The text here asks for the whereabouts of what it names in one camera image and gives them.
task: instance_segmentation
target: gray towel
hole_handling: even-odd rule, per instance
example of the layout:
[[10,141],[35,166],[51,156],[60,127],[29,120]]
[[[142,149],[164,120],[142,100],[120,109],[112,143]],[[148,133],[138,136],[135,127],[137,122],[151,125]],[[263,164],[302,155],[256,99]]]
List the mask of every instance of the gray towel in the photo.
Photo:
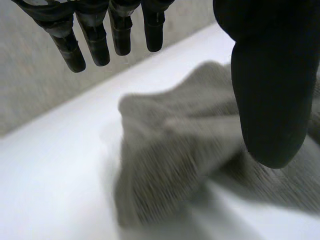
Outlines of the gray towel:
[[124,135],[114,193],[119,224],[164,221],[209,175],[220,174],[234,181],[225,187],[248,201],[319,214],[319,89],[318,77],[309,136],[283,169],[267,168],[246,151],[229,65],[207,62],[172,90],[125,96],[119,104]]

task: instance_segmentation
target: white table surface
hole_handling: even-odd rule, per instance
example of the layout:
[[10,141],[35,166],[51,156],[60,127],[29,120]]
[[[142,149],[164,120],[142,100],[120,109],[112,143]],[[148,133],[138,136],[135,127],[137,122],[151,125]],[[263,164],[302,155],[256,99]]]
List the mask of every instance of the white table surface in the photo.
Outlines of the white table surface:
[[119,99],[173,87],[204,61],[227,63],[233,45],[212,25],[3,138],[0,240],[319,239],[319,218],[245,202],[212,181],[164,224],[117,226]]

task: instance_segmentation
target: gray wall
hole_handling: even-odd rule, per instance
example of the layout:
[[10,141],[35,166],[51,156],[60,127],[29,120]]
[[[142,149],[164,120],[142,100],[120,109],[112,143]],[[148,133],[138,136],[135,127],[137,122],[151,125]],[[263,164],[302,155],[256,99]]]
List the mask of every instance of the gray wall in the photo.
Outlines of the gray wall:
[[[0,134],[44,114],[151,56],[144,37],[142,10],[132,15],[131,53],[117,56],[107,30],[111,63],[97,67],[91,59],[81,29],[75,21],[74,32],[86,60],[86,70],[72,73],[65,65],[49,35],[9,0],[0,1]],[[215,21],[212,0],[176,0],[166,11],[164,48]]]

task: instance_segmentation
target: black rubber fingertip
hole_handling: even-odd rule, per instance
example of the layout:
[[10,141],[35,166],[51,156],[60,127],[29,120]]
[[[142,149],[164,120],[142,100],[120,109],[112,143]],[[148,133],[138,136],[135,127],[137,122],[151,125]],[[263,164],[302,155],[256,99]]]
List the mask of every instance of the black rubber fingertip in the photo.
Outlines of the black rubber fingertip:
[[292,160],[305,140],[315,75],[312,62],[308,69],[308,64],[290,60],[290,55],[279,55],[272,48],[272,43],[259,41],[237,43],[231,71],[247,150],[257,162],[279,169]]
[[131,52],[131,29],[112,31],[114,50],[119,56],[126,56]]
[[106,37],[96,41],[88,41],[87,44],[95,65],[102,67],[110,63],[110,54]]
[[65,63],[72,72],[80,73],[86,69],[86,62],[79,46],[77,46],[72,52],[60,52],[65,60]]
[[146,46],[150,52],[158,52],[161,50],[164,42],[163,25],[145,26]]

